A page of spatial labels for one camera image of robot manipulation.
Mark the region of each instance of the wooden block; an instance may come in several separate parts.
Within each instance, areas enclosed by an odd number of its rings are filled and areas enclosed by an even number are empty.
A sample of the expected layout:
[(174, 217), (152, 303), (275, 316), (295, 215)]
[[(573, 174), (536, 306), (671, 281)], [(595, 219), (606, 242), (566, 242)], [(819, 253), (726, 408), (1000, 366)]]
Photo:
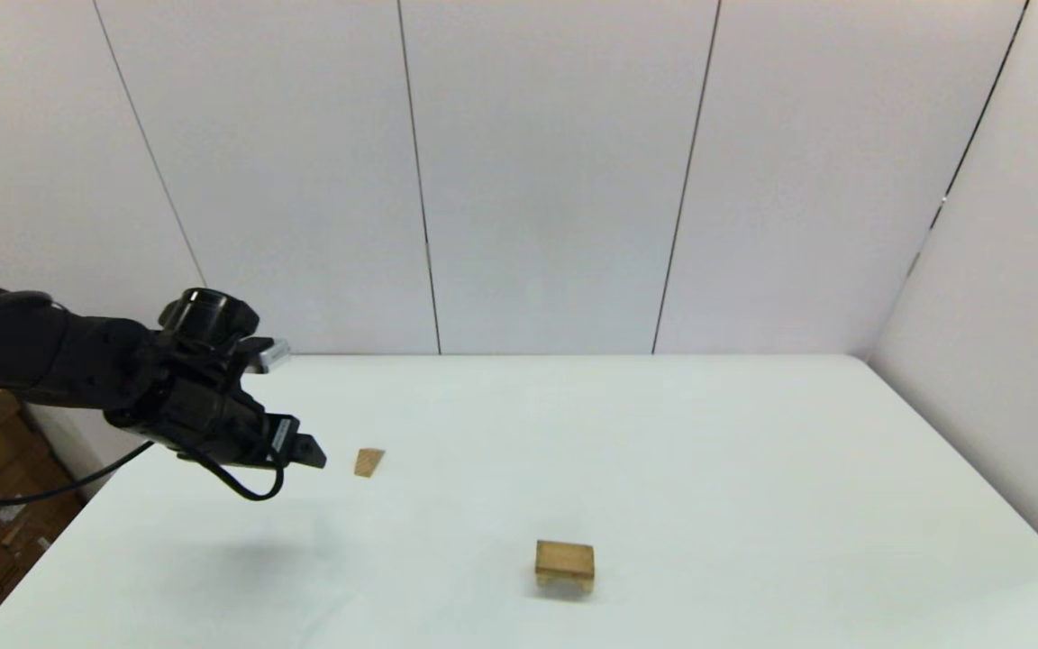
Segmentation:
[(536, 583), (547, 586), (551, 579), (569, 579), (583, 592), (595, 586), (595, 549), (580, 543), (540, 541), (536, 543)]
[(375, 468), (379, 466), (379, 461), (383, 460), (384, 453), (382, 448), (360, 448), (358, 457), (355, 459), (355, 475), (364, 478), (372, 477)]

